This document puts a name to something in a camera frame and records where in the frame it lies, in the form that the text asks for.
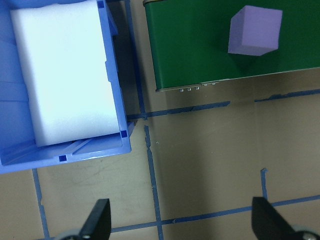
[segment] green mat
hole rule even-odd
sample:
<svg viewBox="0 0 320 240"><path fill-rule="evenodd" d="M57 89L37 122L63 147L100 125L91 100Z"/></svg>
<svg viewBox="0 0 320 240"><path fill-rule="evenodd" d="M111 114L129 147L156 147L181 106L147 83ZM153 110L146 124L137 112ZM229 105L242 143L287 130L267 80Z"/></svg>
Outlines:
<svg viewBox="0 0 320 240"><path fill-rule="evenodd" d="M283 10L279 49L228 53L245 5ZM158 91L320 67L320 0L161 0L145 3Z"/></svg>

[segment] metal screw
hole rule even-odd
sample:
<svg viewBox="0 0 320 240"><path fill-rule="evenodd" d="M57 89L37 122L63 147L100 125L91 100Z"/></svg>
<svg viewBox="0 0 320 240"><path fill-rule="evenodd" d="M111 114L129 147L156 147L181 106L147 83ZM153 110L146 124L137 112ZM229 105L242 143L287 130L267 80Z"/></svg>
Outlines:
<svg viewBox="0 0 320 240"><path fill-rule="evenodd" d="M309 232L303 234L303 240L317 240L317 237Z"/></svg>

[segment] plastic container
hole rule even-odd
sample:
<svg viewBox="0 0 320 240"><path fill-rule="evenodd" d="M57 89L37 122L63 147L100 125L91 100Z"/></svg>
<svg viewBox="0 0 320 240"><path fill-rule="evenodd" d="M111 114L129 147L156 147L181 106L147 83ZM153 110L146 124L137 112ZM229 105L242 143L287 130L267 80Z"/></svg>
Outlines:
<svg viewBox="0 0 320 240"><path fill-rule="evenodd" d="M118 34L105 0L98 0L106 71L111 82L119 133L37 147L10 10L71 4L81 0L0 0L0 174L131 151L127 119L119 86L112 36Z"/></svg>

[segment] purple foam cube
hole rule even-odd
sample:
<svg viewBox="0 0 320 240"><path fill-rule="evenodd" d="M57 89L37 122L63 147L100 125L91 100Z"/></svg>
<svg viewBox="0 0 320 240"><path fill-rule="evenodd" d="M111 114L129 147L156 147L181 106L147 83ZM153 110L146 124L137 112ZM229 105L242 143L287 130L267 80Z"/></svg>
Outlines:
<svg viewBox="0 0 320 240"><path fill-rule="evenodd" d="M261 56L279 48L282 10L246 5L230 24L228 53Z"/></svg>

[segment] white foam block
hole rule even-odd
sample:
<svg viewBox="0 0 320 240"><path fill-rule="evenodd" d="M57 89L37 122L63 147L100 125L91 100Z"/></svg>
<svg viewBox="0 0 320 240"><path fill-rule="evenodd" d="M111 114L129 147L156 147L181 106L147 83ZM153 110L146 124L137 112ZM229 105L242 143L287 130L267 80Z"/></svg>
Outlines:
<svg viewBox="0 0 320 240"><path fill-rule="evenodd" d="M97 2L11 11L38 147L119 132Z"/></svg>

